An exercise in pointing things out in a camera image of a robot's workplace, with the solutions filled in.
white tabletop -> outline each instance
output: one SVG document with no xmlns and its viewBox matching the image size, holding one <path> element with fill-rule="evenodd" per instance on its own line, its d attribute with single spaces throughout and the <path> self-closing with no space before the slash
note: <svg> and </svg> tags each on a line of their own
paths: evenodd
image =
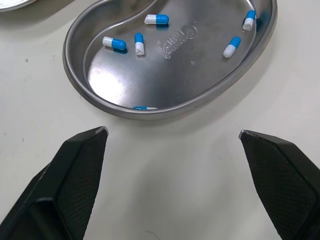
<svg viewBox="0 0 320 240">
<path fill-rule="evenodd" d="M 39 0 L 0 14 L 0 221 L 66 139 L 106 126 L 85 239 L 279 240 L 238 134 L 286 139 L 320 166 L 320 1 L 279 0 L 253 67 L 205 107 L 158 122 L 102 112 L 70 84 L 63 42 L 93 2 Z"/>
</svg>

metal tray rim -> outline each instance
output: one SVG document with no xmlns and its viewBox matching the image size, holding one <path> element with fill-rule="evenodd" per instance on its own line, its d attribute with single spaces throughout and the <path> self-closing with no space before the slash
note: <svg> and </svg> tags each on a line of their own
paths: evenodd
<svg viewBox="0 0 320 240">
<path fill-rule="evenodd" d="M 212 101 L 215 98 L 217 98 L 219 95 L 225 92 L 228 88 L 230 88 L 233 84 L 235 84 L 258 60 L 258 58 L 261 56 L 261 54 L 267 47 L 275 31 L 275 28 L 277 25 L 277 19 L 278 19 L 277 0 L 271 0 L 272 13 L 270 17 L 270 22 L 267 28 L 265 29 L 265 32 L 263 33 L 260 41 L 252 50 L 252 52 L 242 61 L 242 63 L 236 69 L 234 69 L 228 76 L 226 76 L 218 84 L 212 86 L 202 94 L 182 104 L 179 104 L 170 108 L 165 108 L 165 109 L 143 111 L 143 110 L 135 110 L 135 109 L 123 107 L 120 105 L 116 105 L 96 95 L 94 92 L 89 90 L 85 86 L 85 84 L 81 82 L 81 80 L 79 80 L 79 78 L 76 76 L 75 71 L 71 65 L 69 46 L 70 46 L 71 36 L 73 35 L 73 32 L 75 31 L 80 21 L 87 15 L 88 12 L 90 12 L 91 10 L 99 7 L 100 5 L 108 1 L 110 0 L 100 0 L 92 4 L 86 10 L 84 10 L 79 15 L 79 17 L 73 22 L 73 24 L 71 25 L 66 35 L 66 38 L 63 44 L 63 51 L 62 51 L 63 66 L 73 87 L 89 103 L 91 103 L 92 105 L 94 105 L 95 107 L 99 108 L 104 112 L 110 113 L 118 117 L 133 119 L 133 120 L 162 120 L 162 119 L 176 117 L 183 113 L 192 111 L 202 106 L 203 104 L 207 103 L 208 101 Z"/>
<path fill-rule="evenodd" d="M 11 5 L 8 5 L 6 7 L 0 7 L 0 12 L 7 12 L 7 11 L 11 11 L 11 10 L 15 10 L 15 9 L 19 9 L 22 8 L 24 6 L 27 6 L 33 2 L 35 2 L 36 0 L 23 0 Z"/>
</svg>

pill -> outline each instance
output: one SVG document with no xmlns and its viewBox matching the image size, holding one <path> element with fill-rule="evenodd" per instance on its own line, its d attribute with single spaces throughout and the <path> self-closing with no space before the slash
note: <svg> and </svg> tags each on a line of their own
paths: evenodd
<svg viewBox="0 0 320 240">
<path fill-rule="evenodd" d="M 240 43 L 241 43 L 240 37 L 238 36 L 234 37 L 229 43 L 229 45 L 226 47 L 226 49 L 224 50 L 223 56 L 227 59 L 231 58 L 231 56 L 235 53 L 236 49 L 239 47 Z"/>
<path fill-rule="evenodd" d="M 107 36 L 103 38 L 102 44 L 105 47 L 110 47 L 110 48 L 119 49 L 119 50 L 125 50 L 127 48 L 127 44 L 125 41 L 122 41 L 116 38 L 107 37 Z"/>
<path fill-rule="evenodd" d="M 252 29 L 252 26 L 254 25 L 255 18 L 256 18 L 256 11 L 254 10 L 248 11 L 244 20 L 243 29 L 246 31 L 250 31 Z"/>
<path fill-rule="evenodd" d="M 135 42 L 135 53 L 138 56 L 142 56 L 145 54 L 145 44 L 144 44 L 144 36 L 141 33 L 137 33 L 134 36 Z"/>
<path fill-rule="evenodd" d="M 156 110 L 158 108 L 150 107 L 150 106 L 135 106 L 133 109 L 136 109 L 136 110 Z"/>
<path fill-rule="evenodd" d="M 169 17 L 164 14 L 148 14 L 144 20 L 145 24 L 168 24 Z"/>
</svg>

round metal dish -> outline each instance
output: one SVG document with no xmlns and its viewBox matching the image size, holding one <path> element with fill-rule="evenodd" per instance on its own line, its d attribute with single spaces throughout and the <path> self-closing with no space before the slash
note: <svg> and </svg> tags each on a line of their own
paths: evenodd
<svg viewBox="0 0 320 240">
<path fill-rule="evenodd" d="M 242 24 L 255 9 L 251 31 Z M 213 100 L 254 64 L 277 22 L 276 0 L 100 0 L 72 24 L 63 63 L 75 89 L 97 108 L 124 118 L 158 120 Z M 147 14 L 167 14 L 169 25 L 145 25 Z M 134 36 L 144 35 L 137 57 Z M 104 36 L 127 51 L 102 46 Z M 223 51 L 238 36 L 233 57 Z M 158 108 L 135 110 L 135 106 Z"/>
<path fill-rule="evenodd" d="M 0 0 L 0 12 L 22 8 L 36 0 Z"/>
</svg>

blue and white capsule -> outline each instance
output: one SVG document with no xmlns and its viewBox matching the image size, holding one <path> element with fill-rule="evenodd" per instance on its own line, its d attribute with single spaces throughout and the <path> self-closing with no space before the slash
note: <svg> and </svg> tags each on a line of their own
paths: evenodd
<svg viewBox="0 0 320 240">
<path fill-rule="evenodd" d="M 134 42 L 135 42 L 135 53 L 138 56 L 145 55 L 144 36 L 141 33 L 137 33 L 134 36 Z"/>
<path fill-rule="evenodd" d="M 156 110 L 158 108 L 150 107 L 150 106 L 135 106 L 133 109 L 136 109 L 136 110 Z"/>
<path fill-rule="evenodd" d="M 223 52 L 223 56 L 227 59 L 231 58 L 241 43 L 240 37 L 234 37 Z"/>
<path fill-rule="evenodd" d="M 256 11 L 250 10 L 246 14 L 244 24 L 243 24 L 243 30 L 250 31 L 254 25 L 256 19 Z"/>
<path fill-rule="evenodd" d="M 145 24 L 168 24 L 169 17 L 164 14 L 148 14 L 144 19 Z"/>
<path fill-rule="evenodd" d="M 127 48 L 127 44 L 125 41 L 116 39 L 116 38 L 111 38 L 108 36 L 105 36 L 102 40 L 102 44 L 105 47 L 110 47 L 113 49 L 118 49 L 118 50 L 125 50 Z"/>
</svg>

